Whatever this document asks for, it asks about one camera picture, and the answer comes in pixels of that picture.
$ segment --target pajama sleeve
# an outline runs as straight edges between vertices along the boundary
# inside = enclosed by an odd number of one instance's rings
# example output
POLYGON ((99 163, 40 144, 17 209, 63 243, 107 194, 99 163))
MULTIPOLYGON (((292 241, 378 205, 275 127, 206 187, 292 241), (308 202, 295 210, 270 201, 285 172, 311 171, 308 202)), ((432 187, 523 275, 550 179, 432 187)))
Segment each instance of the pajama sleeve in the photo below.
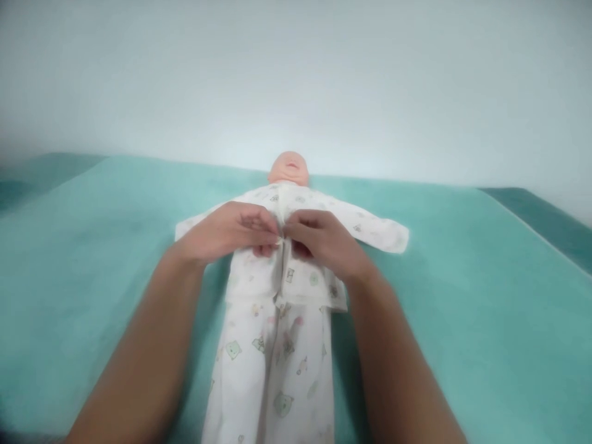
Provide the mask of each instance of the pajama sleeve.
POLYGON ((334 197, 326 196, 326 199, 326 208, 359 241, 388 253, 403 253, 407 248, 407 227, 394 220, 381 219, 363 208, 334 197))
MULTIPOLYGON (((260 193, 261 190, 264 188, 267 188, 267 187, 262 187, 262 188, 254 189, 251 191, 247 191, 245 194, 237 196, 237 197, 229 200, 228 202, 234 201, 234 202, 255 203, 255 201, 257 200, 257 197, 258 197, 257 193, 258 192, 260 193)), ((198 214, 197 216, 193 216, 193 217, 190 217, 189 219, 185 219, 183 222, 179 222, 175 227, 175 241, 178 241, 180 238, 185 236, 185 233, 187 233, 195 225, 199 224, 202 220, 204 220, 211 212, 217 210, 225 203, 226 202, 219 203, 215 207, 212 207, 209 210, 207 210, 205 213, 198 214)))

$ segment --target pajama pants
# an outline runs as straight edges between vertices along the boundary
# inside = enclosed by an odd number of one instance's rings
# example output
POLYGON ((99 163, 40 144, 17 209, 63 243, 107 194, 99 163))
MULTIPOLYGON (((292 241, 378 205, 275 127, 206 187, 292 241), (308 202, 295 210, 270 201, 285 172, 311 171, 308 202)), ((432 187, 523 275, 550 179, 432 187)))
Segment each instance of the pajama pants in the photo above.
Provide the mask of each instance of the pajama pants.
POLYGON ((334 442, 331 311, 228 303, 203 444, 334 442))

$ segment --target doll face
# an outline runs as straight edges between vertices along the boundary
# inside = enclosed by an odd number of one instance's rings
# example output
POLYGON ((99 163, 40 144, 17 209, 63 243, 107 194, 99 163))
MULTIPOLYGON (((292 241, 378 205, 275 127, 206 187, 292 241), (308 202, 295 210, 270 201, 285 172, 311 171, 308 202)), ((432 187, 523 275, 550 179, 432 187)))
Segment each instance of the doll face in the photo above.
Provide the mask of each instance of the doll face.
POLYGON ((283 152, 273 163, 267 179, 269 183, 288 180, 300 186, 308 186, 306 160, 297 152, 283 152))

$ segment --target white baby pajamas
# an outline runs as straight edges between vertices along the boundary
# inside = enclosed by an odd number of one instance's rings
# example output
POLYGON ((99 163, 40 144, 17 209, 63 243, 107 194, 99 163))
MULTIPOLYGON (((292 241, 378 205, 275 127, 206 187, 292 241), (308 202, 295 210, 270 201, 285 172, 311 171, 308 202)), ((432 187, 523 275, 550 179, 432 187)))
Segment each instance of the white baby pajamas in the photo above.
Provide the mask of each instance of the white baby pajamas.
MULTIPOLYGON (((373 247, 401 253, 407 246, 409 231, 397 222, 292 182, 233 200, 266 207, 280 229, 296 210, 328 210, 373 247)), ((179 223, 175 239, 220 205, 179 223)), ((332 443, 331 313, 347 311, 343 283, 314 261, 293 257, 284 239, 271 258, 252 249, 234 253, 225 299, 202 442, 332 443)))

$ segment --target human hand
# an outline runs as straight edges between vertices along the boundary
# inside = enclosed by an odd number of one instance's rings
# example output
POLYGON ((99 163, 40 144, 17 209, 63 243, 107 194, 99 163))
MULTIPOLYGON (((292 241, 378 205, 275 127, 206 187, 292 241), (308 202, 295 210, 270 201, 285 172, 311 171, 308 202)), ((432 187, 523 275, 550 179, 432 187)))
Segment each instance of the human hand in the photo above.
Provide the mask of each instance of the human hand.
POLYGON ((284 225, 292 250, 301 258, 314 258, 343 282, 366 278, 376 267, 362 247, 331 212, 298 210, 284 225))
POLYGON ((265 207, 227 202, 190 229, 175 248, 203 265, 245 247, 253 247, 255 256, 269 257, 278 247, 278 234, 278 224, 265 207))

